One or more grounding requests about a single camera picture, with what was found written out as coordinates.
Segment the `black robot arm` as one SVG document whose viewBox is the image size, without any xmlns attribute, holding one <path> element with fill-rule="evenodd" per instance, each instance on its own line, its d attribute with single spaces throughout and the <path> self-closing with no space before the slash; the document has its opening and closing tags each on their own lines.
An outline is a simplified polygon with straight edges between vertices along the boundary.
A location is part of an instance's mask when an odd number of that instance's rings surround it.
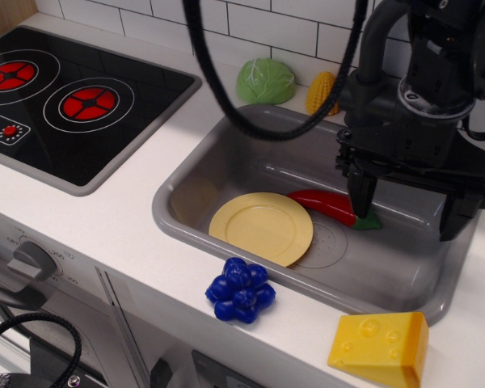
<svg viewBox="0 0 485 388">
<path fill-rule="evenodd" d="M 361 37 L 339 103 L 337 167 L 354 213 L 378 180 L 445 195 L 440 238 L 485 209 L 485 130 L 470 114 L 485 99 L 485 1 L 384 1 Z"/>
</svg>

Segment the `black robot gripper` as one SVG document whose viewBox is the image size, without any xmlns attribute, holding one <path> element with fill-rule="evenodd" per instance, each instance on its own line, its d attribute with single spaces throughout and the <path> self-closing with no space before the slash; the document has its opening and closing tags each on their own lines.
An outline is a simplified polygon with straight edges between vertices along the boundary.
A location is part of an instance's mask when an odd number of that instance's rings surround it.
<svg viewBox="0 0 485 388">
<path fill-rule="evenodd" d="M 440 241 L 455 239 L 485 208 L 485 133 L 470 128 L 470 112 L 485 96 L 485 78 L 410 72 L 398 81 L 394 118 L 339 132 L 338 165 L 348 179 L 353 212 L 366 218 L 377 181 L 389 180 L 446 195 Z"/>
</svg>

